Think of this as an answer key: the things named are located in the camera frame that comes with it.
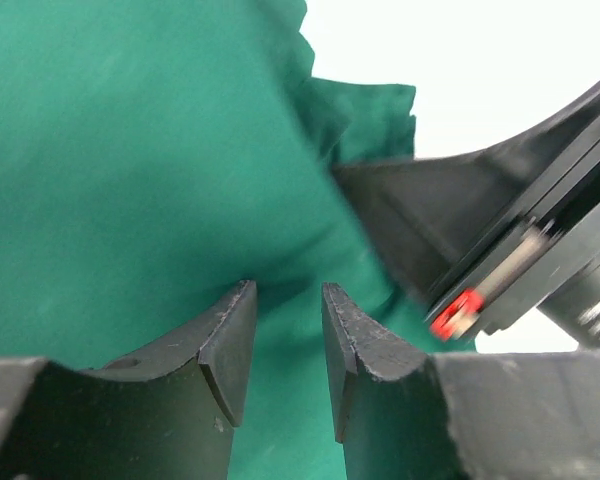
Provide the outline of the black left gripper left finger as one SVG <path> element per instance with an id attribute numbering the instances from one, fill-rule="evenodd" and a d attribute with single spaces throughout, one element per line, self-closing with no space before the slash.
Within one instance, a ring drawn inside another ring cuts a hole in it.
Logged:
<path id="1" fill-rule="evenodd" d="M 100 369 L 0 357 L 0 479 L 224 479 L 241 424 L 257 287 Z"/>

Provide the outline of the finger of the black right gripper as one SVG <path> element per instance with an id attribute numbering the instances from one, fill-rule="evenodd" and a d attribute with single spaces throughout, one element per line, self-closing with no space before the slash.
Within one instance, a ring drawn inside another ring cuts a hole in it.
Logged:
<path id="1" fill-rule="evenodd" d="M 342 165 L 332 175 L 391 277 L 421 300 L 438 300 L 502 235 L 545 221 L 599 169 L 600 81 L 482 150 Z"/>

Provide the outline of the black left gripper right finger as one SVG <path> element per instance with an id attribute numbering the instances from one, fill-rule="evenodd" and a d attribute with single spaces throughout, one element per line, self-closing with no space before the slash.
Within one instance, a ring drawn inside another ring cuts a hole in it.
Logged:
<path id="1" fill-rule="evenodd" d="M 351 479 L 600 479 L 600 350 L 425 353 L 322 288 Z"/>

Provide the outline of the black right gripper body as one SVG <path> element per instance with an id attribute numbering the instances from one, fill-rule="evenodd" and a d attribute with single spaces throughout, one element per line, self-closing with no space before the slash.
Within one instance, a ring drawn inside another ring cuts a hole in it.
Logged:
<path id="1" fill-rule="evenodd" d="M 494 333 L 539 309 L 580 342 L 600 346 L 600 326 L 585 316 L 600 301 L 600 169 L 587 179 L 545 221 L 507 231 L 432 300 L 428 320 L 436 337 Z"/>

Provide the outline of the green surgical drape cloth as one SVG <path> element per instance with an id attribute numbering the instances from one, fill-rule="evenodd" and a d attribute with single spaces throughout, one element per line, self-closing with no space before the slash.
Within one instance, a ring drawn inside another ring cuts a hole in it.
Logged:
<path id="1" fill-rule="evenodd" d="M 0 356 L 103 363 L 252 279 L 233 479 L 341 479 L 321 287 L 443 344 L 330 178 L 409 155 L 416 90 L 312 76 L 301 1 L 0 1 Z"/>

